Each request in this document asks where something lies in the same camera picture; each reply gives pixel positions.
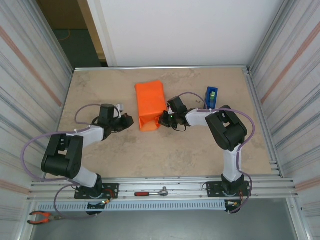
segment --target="beige table surface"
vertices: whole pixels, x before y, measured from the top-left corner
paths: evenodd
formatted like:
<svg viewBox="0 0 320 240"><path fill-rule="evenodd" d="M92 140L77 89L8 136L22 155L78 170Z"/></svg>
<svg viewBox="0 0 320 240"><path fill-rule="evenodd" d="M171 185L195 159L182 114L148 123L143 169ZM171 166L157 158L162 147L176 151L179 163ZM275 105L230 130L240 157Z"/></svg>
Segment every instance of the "beige table surface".
<svg viewBox="0 0 320 240"><path fill-rule="evenodd" d="M270 174L269 155L254 106L241 68L174 68L174 69L105 69L75 71L67 96L59 130L84 128L74 123L76 111L87 104L124 104L124 112L133 117L134 125L106 140L86 147L82 164L105 178L175 177L220 175L224 168L223 150L205 126L189 127L186 132L160 127L140 132L136 83L160 80L165 99L183 92L205 97L207 87L217 87L216 107L229 105L254 119L256 133L243 148L242 169L249 174ZM187 108L203 108L193 95L181 97ZM91 122L99 107L84 109L81 122ZM250 122L240 116L251 133Z"/></svg>

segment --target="aluminum frame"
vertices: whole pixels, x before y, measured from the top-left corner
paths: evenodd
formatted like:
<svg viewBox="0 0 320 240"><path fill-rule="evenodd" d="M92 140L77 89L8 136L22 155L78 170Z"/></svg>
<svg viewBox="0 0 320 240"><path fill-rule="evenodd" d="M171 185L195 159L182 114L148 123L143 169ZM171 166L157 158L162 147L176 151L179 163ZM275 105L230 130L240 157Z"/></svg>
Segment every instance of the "aluminum frame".
<svg viewBox="0 0 320 240"><path fill-rule="evenodd" d="M160 66L160 67L109 67L109 68L76 68L75 71L108 71L108 70L127 70L127 69L188 69L188 68L242 68L242 72L246 79L247 87L251 100L256 109L258 119L262 128L262 133L267 145L267 150L270 155L270 167L272 169L271 174L266 175L253 175L253 190L252 199L262 198L285 198L288 203L288 208L292 217L292 221L297 232L298 239L311 239L305 238L310 236L306 230L306 221L301 212L296 211L298 209L295 198L298 198L298 194L295 190L294 182L291 178L283 178L281 176L281 169L277 164L278 156L275 150L268 126L253 85L252 78L248 73L245 66ZM220 176L208 176L208 177L153 177L153 178L103 178L104 183L119 183L120 191L116 202L126 201L176 201L176 200L188 200L188 201L201 201L209 200L212 198L207 197L207 192L202 188L205 182L220 181ZM52 202L54 196L61 187L69 184L67 181L61 182L34 182L31 186L30 195L27 199L27 206L24 211L22 219L27 219L29 212L36 211L40 203ZM134 192L150 191L157 192L162 187L166 186L169 195L167 197L152 196L148 198L136 198ZM232 197L221 197L214 199L233 199ZM57 203L76 203L82 200L74 199L74 190L64 189L57 198ZM19 239L29 239L32 232L32 225L23 224L19 230Z"/></svg>

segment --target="orange box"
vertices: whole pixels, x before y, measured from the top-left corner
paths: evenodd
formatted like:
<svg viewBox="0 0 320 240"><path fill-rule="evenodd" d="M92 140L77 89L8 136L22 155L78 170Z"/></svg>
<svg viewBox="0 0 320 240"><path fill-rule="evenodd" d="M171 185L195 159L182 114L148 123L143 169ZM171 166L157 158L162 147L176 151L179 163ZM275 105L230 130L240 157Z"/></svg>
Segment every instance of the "orange box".
<svg viewBox="0 0 320 240"><path fill-rule="evenodd" d="M167 110L163 83L159 80L137 83L135 91L140 131L157 130L161 126L159 117Z"/></svg>

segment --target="pliers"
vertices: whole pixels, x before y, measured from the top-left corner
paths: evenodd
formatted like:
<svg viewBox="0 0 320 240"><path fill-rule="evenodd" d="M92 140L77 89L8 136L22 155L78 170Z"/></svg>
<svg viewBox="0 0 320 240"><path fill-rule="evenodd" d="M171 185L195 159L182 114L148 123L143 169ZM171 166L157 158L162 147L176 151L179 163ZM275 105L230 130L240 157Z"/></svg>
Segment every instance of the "pliers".
<svg viewBox="0 0 320 240"><path fill-rule="evenodd" d="M40 221L30 221L30 220L28 220L27 223L31 224L31 225L47 224L47 223L49 223L49 222L51 222L53 220L65 219L62 216L59 216L59 215L53 216L50 212L45 212L45 211L33 211L29 215L30 216L32 216L32 215L42 215L42 216L45 217L44 219L42 219Z"/></svg>

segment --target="blue object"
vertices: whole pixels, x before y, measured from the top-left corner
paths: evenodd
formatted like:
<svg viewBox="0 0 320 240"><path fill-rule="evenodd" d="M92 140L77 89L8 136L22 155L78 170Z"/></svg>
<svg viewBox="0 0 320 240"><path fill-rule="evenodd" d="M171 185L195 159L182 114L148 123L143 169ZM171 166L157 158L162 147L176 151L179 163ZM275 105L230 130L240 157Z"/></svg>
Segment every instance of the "blue object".
<svg viewBox="0 0 320 240"><path fill-rule="evenodd" d="M208 86L205 93L205 103L209 109L215 109L218 98L218 88Z"/></svg>

